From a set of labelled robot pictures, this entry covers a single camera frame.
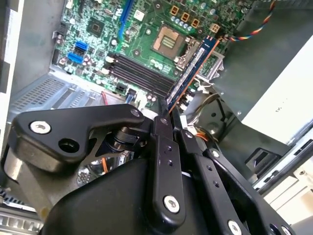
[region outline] orange wire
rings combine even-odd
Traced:
[[[104,173],[107,173],[108,168],[107,168],[107,161],[105,158],[102,158],[102,167],[103,167]]]
[[[209,141],[206,137],[202,136],[201,134],[196,134],[196,136],[200,137],[204,141]]]

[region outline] connector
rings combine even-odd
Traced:
[[[82,64],[83,61],[84,61],[84,58],[82,56],[79,56],[79,55],[75,55],[74,53],[70,52],[68,55],[67,55],[67,58],[75,63],[78,63],[78,64]]]
[[[77,47],[77,48],[79,48],[81,50],[87,51],[89,45],[87,43],[84,43],[84,42],[81,42],[81,41],[77,41],[77,42],[75,42],[75,47]]]

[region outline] white sticker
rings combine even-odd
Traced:
[[[145,13],[143,13],[143,12],[141,12],[139,10],[135,11],[134,18],[136,20],[142,21],[144,17],[145,17]]]

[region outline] cable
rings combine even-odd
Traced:
[[[207,104],[213,102],[215,99],[217,99],[217,98],[219,98],[219,97],[220,97],[220,96],[219,96],[219,94],[217,94],[217,93],[214,93],[214,94],[212,94],[212,95],[209,95],[209,96],[204,100],[204,102],[203,102],[203,103],[195,110],[195,112],[192,114],[191,118],[190,118],[189,121],[187,122],[188,125],[194,125],[194,124],[198,121],[198,119],[199,119],[199,117],[200,117],[200,115],[201,115],[201,113],[202,113],[202,111],[203,111],[203,108],[204,108]]]
[[[103,167],[103,171],[104,173],[107,173],[108,172],[108,167],[107,167],[107,161],[106,161],[106,158],[102,158],[102,167]]]
[[[108,105],[108,100],[107,100],[106,93],[104,91],[102,91],[101,95],[102,95],[102,99],[103,99],[104,105]]]
[[[252,36],[258,34],[264,28],[264,26],[268,23],[270,17],[272,16],[273,10],[275,8],[275,3],[276,3],[276,0],[273,0],[272,3],[270,4],[270,7],[269,7],[268,16],[266,16],[266,18],[263,20],[261,26],[259,28],[257,28],[255,31],[252,31],[250,34],[247,34],[247,35],[241,36],[241,37],[235,37],[235,36],[229,37],[229,36],[224,35],[224,36],[220,37],[219,40],[224,39],[227,41],[237,42],[237,41],[243,41],[243,40],[249,39]]]
[[[196,134],[196,136],[200,137],[201,139],[203,139],[204,141],[208,142],[209,140],[207,138],[205,138],[204,136],[200,135],[200,134]]]

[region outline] screw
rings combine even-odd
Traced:
[[[291,235],[291,232],[289,231],[289,229],[287,229],[287,227],[282,226],[282,230],[284,231],[286,235]]]
[[[228,224],[230,231],[234,235],[241,235],[242,234],[239,225],[235,221],[229,220],[227,224]]]
[[[164,197],[163,202],[164,202],[166,209],[168,209],[171,213],[176,214],[179,212],[179,203],[175,197],[171,195],[167,195]]]
[[[132,115],[134,115],[134,116],[136,116],[136,117],[140,116],[140,115],[139,115],[139,112],[138,112],[136,109],[132,109],[132,110],[131,110],[131,113],[132,113]]]
[[[185,134],[186,134],[186,136],[188,138],[192,138],[193,137],[193,135],[189,131],[185,131]]]
[[[165,118],[162,118],[162,117],[161,117],[161,122],[162,122],[163,124],[167,125],[167,120],[166,120]]]
[[[219,155],[219,153],[217,152],[217,151],[215,151],[215,150],[212,150],[212,155],[214,156],[214,157],[216,157],[216,158],[219,158],[220,157],[220,155]]]
[[[51,131],[51,126],[45,121],[34,121],[29,128],[37,134],[48,134]]]

